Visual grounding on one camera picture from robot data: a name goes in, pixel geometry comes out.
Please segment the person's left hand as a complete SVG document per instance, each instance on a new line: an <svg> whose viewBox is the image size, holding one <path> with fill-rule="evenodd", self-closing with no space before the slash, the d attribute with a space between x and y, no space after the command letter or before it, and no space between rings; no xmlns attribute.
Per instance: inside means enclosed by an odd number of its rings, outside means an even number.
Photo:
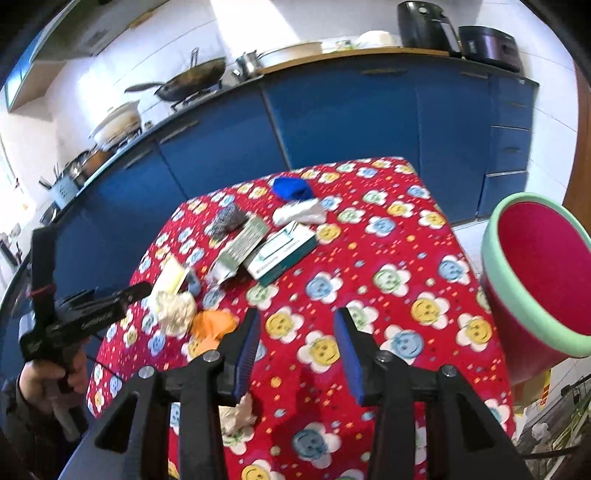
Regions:
<svg viewBox="0 0 591 480"><path fill-rule="evenodd" d="M57 381L67 378L73 389L70 394L61 393ZM76 405L81 402L88 387L87 357L82 348L78 350L70 365L69 373L49 361L27 362L18 378L22 398L44 415L53 411L55 404Z"/></svg>

